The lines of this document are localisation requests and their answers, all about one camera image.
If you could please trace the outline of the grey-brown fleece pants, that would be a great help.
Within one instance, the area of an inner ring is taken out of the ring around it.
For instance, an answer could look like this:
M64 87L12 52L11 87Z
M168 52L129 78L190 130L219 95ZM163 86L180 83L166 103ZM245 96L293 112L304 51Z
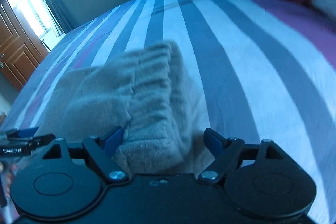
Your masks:
M65 73L37 135L76 142L119 126L125 132L113 159L127 173L198 174L213 160L205 112L179 47L165 41Z

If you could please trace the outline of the brown wooden door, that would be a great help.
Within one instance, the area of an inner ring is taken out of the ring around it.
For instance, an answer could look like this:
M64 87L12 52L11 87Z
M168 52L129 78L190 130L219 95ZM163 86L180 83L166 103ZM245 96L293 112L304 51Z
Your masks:
M1 2L1 72L21 91L49 51L23 14Z

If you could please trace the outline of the striped purple white bedsheet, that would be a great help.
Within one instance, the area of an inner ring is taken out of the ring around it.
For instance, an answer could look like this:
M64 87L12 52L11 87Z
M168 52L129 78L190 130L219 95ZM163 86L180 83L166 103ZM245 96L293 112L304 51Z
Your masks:
M335 223L335 24L284 0L131 0L67 34L30 77L3 130L38 127L66 71L175 41L201 128L274 140L317 185L309 215Z

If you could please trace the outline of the dark grey curtain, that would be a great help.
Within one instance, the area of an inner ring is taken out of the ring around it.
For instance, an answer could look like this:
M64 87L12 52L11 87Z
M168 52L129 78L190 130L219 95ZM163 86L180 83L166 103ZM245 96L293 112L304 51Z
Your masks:
M62 30L67 34L75 29L73 20L62 0L46 0L53 16L57 20Z

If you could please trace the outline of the bright doorway window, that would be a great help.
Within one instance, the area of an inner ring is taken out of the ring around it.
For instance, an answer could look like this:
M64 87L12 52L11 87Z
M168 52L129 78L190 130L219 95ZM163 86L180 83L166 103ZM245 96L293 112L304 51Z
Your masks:
M18 10L39 38L49 32L55 37L63 34L45 0L8 0L12 9Z

